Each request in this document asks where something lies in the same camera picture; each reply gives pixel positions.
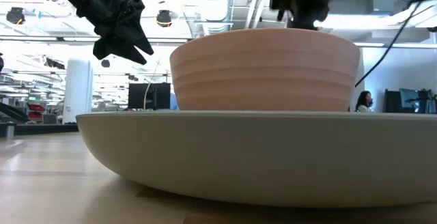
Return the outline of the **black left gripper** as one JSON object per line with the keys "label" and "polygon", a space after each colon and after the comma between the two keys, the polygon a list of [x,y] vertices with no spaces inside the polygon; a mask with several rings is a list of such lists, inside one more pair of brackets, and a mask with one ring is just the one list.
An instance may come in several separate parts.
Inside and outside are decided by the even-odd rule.
{"label": "black left gripper", "polygon": [[94,43],[93,54],[102,60],[117,55],[145,65],[146,59],[135,46],[148,55],[154,50],[140,24],[145,6],[142,0],[96,0],[98,14],[94,31],[100,39]]}

